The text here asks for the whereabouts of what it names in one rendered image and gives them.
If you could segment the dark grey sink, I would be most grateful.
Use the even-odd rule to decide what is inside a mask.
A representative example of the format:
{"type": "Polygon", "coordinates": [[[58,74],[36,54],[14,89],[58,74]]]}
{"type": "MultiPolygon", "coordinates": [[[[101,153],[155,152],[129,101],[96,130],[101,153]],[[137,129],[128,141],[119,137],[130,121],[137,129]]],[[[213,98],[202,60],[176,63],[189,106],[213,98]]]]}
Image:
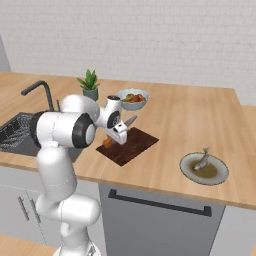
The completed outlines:
{"type": "Polygon", "coordinates": [[[20,122],[15,118],[0,129],[0,151],[13,152],[25,138],[31,137],[39,148],[37,162],[46,166],[68,165],[69,148],[85,148],[91,142],[87,134],[91,122],[87,114],[38,112],[31,119],[20,122]]]}

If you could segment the grey fish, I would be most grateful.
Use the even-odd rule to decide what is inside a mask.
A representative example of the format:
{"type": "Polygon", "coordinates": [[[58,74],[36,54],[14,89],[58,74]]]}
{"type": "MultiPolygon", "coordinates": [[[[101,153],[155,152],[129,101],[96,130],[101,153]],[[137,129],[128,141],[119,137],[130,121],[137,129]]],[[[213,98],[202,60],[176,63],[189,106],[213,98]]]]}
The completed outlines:
{"type": "Polygon", "coordinates": [[[210,148],[204,148],[203,149],[204,156],[202,157],[202,159],[196,165],[193,166],[193,168],[192,168],[193,171],[201,170],[206,166],[207,160],[208,160],[208,157],[209,157],[209,150],[210,150],[210,148]]]}

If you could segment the grey dishwasher front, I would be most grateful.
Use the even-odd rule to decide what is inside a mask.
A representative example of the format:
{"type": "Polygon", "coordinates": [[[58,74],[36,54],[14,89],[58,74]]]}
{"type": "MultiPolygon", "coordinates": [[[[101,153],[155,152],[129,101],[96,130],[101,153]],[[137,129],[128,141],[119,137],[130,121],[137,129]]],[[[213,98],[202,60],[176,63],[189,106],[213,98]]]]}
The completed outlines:
{"type": "Polygon", "coordinates": [[[101,184],[99,186],[108,256],[209,256],[225,207],[142,190],[101,184]],[[212,216],[120,201],[119,195],[202,210],[212,216]]]}

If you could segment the dark brown cutting board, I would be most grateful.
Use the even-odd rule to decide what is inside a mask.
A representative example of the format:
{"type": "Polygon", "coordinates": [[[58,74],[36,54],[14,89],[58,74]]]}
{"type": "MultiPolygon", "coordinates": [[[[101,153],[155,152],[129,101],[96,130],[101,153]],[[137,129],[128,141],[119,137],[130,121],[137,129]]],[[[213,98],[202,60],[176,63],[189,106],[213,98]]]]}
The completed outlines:
{"type": "Polygon", "coordinates": [[[124,145],[113,143],[108,148],[101,145],[97,148],[97,151],[117,165],[124,166],[158,141],[158,138],[132,127],[127,132],[127,142],[124,145]]]}

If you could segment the black tap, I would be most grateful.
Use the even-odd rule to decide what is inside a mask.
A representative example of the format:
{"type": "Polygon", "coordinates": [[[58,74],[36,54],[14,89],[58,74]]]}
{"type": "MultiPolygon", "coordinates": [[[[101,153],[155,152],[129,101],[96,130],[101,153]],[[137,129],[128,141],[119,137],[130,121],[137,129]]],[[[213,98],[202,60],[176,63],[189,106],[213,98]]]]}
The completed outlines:
{"type": "Polygon", "coordinates": [[[54,110],[54,106],[53,106],[53,101],[52,101],[52,97],[51,97],[50,88],[49,88],[49,85],[45,81],[39,80],[39,81],[33,83],[29,87],[22,90],[21,95],[26,96],[29,92],[31,92],[35,88],[39,87],[40,85],[42,85],[45,89],[47,102],[48,102],[48,106],[49,106],[49,111],[54,112],[55,110],[54,110]]]}

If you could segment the orange food in bowl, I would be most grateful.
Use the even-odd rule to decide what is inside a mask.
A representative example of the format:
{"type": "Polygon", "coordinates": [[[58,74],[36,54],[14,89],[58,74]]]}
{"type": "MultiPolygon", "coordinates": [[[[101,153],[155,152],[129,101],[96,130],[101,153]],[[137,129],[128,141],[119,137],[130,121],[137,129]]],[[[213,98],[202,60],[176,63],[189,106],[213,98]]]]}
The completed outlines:
{"type": "Polygon", "coordinates": [[[123,102],[138,103],[138,102],[144,102],[145,100],[146,100],[146,98],[142,94],[129,93],[123,99],[123,102]]]}

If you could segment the grey cupboard door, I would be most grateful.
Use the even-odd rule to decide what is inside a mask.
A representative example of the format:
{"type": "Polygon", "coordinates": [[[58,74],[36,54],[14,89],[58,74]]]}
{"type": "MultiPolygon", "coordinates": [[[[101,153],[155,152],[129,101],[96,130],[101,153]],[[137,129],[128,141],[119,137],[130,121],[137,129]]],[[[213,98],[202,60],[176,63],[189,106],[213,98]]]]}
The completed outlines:
{"type": "Polygon", "coordinates": [[[18,196],[24,199],[24,190],[0,185],[0,233],[21,239],[29,239],[30,219],[24,217],[18,196]]]}
{"type": "MultiPolygon", "coordinates": [[[[46,246],[51,246],[59,248],[62,245],[62,240],[60,236],[60,225],[59,221],[49,220],[44,217],[36,217],[32,212],[32,205],[35,203],[36,199],[40,195],[40,192],[27,190],[26,191],[28,199],[30,200],[30,205],[27,207],[29,211],[30,220],[36,221],[38,218],[40,221],[37,223],[37,231],[41,232],[40,235],[34,235],[31,240],[46,246]]],[[[99,216],[96,223],[88,227],[88,234],[92,241],[96,244],[99,249],[101,256],[107,256],[103,219],[99,216]]]]}

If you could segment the grey tall cabinet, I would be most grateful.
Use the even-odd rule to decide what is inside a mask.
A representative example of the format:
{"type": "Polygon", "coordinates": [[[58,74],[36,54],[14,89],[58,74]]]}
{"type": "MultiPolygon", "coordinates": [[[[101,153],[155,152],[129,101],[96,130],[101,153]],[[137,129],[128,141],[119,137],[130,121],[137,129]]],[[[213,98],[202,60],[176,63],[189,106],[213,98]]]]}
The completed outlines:
{"type": "Polygon", "coordinates": [[[0,71],[10,72],[11,67],[8,61],[8,57],[5,51],[2,37],[0,35],[0,71]]]}

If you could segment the grey plate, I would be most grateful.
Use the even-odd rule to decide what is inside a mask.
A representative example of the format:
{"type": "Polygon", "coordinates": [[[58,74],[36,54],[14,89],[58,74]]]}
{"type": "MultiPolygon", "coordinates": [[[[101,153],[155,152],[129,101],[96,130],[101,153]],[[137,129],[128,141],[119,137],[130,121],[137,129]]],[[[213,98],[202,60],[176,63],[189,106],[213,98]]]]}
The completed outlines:
{"type": "Polygon", "coordinates": [[[202,185],[218,185],[226,181],[229,175],[227,165],[219,158],[210,155],[206,166],[200,170],[193,167],[203,158],[202,152],[189,153],[180,160],[181,172],[191,181],[202,185]]]}

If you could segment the green plant in grey pot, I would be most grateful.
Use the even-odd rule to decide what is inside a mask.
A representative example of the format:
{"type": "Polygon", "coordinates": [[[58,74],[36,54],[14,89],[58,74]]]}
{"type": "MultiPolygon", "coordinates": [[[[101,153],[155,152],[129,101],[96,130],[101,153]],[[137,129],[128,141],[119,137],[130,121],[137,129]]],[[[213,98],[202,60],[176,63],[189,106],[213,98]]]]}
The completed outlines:
{"type": "Polygon", "coordinates": [[[95,71],[90,71],[87,69],[85,78],[78,78],[77,81],[80,83],[80,87],[82,88],[82,93],[84,96],[89,97],[94,101],[98,100],[98,87],[100,83],[98,82],[98,77],[95,71]]]}

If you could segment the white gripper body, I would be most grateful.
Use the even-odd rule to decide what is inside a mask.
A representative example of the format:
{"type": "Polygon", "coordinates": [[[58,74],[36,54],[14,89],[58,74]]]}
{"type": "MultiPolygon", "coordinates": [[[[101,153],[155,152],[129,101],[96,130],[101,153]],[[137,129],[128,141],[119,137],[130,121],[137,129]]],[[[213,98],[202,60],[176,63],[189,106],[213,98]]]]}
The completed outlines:
{"type": "Polygon", "coordinates": [[[120,145],[125,144],[127,141],[127,126],[123,122],[120,122],[113,128],[106,128],[105,132],[109,137],[111,137],[120,145]]]}

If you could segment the grey cupboard panel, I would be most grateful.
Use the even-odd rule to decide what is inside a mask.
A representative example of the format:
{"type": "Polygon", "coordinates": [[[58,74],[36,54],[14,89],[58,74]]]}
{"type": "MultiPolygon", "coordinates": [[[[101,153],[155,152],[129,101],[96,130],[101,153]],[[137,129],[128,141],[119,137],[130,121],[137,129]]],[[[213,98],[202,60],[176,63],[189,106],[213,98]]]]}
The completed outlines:
{"type": "Polygon", "coordinates": [[[210,256],[250,256],[256,245],[256,210],[227,206],[210,256]]]}

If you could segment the grey drawer front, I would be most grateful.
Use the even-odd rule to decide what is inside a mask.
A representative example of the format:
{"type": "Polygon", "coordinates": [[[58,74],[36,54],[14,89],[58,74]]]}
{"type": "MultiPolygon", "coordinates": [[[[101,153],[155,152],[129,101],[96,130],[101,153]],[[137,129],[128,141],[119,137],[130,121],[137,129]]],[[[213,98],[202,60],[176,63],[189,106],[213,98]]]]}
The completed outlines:
{"type": "MultiPolygon", "coordinates": [[[[37,192],[44,191],[39,173],[37,171],[0,166],[0,184],[37,192]]],[[[77,180],[76,192],[97,200],[100,199],[99,187],[96,182],[77,180]]]]}

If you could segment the pale blue bowl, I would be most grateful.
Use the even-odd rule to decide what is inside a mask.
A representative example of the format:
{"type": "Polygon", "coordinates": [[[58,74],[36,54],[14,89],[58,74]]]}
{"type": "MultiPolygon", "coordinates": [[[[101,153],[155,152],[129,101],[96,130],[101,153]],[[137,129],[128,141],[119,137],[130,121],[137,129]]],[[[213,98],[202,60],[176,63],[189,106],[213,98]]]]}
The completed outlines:
{"type": "Polygon", "coordinates": [[[143,108],[149,99],[149,94],[146,91],[141,90],[141,89],[134,89],[134,88],[123,89],[117,93],[117,96],[121,99],[121,106],[125,110],[130,110],[130,111],[136,111],[136,110],[143,108]],[[142,94],[146,98],[146,100],[144,102],[138,102],[138,103],[123,102],[123,99],[129,93],[142,94]]]}

